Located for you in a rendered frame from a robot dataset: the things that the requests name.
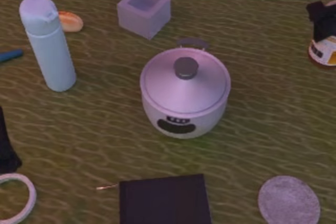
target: gray knob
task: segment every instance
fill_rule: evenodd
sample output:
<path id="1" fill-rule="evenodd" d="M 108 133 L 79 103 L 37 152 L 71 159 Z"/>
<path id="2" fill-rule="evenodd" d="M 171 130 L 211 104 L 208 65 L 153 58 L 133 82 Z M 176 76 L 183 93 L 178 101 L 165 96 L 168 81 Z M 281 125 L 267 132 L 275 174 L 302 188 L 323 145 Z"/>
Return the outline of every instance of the gray knob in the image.
<path id="1" fill-rule="evenodd" d="M 189 80 L 197 74 L 198 63 L 191 57 L 181 57 L 175 61 L 174 70 L 177 77 Z"/>

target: white cooking pot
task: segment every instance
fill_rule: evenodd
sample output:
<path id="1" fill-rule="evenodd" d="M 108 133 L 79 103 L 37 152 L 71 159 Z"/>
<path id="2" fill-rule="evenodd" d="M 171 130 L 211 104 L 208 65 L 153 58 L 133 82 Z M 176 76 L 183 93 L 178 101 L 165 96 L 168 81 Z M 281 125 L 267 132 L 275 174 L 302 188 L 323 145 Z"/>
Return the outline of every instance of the white cooking pot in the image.
<path id="1" fill-rule="evenodd" d="M 142 104 L 150 122 L 163 134 L 194 138 L 221 119 L 231 79 L 226 67 L 205 51 L 206 42 L 186 38 L 178 45 L 153 57 L 142 70 Z"/>

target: blue pen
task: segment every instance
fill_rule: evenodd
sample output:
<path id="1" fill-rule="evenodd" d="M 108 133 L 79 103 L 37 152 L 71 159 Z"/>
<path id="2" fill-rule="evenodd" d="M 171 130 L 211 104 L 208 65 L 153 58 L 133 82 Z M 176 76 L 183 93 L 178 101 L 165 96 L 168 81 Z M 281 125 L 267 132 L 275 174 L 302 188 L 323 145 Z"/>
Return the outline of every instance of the blue pen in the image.
<path id="1" fill-rule="evenodd" d="M 23 51 L 21 49 L 16 49 L 8 52 L 1 52 L 0 53 L 0 62 L 11 60 L 14 58 L 18 58 L 23 55 Z"/>

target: bottle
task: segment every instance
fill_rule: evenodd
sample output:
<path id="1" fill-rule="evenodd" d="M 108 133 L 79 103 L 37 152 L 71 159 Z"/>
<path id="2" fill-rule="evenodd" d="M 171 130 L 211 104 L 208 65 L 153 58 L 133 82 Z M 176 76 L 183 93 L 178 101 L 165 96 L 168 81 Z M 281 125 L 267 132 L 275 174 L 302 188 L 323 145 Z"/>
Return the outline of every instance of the bottle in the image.
<path id="1" fill-rule="evenodd" d="M 70 89 L 76 72 L 56 5 L 52 0 L 23 0 L 19 13 L 48 88 Z"/>

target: white cable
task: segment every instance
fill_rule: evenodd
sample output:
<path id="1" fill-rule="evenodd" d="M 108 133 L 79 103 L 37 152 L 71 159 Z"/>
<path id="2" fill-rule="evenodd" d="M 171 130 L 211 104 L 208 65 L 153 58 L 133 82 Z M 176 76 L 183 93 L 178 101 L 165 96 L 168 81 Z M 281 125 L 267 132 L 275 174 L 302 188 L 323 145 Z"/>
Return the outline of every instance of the white cable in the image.
<path id="1" fill-rule="evenodd" d="M 17 224 L 27 218 L 27 216 L 32 211 L 36 202 L 36 189 L 33 183 L 26 176 L 18 173 L 8 173 L 4 175 L 0 175 L 0 184 L 9 181 L 9 180 L 18 180 L 26 184 L 29 190 L 29 199 L 22 211 L 18 213 L 16 216 L 11 217 L 7 220 L 0 220 L 0 224 Z"/>

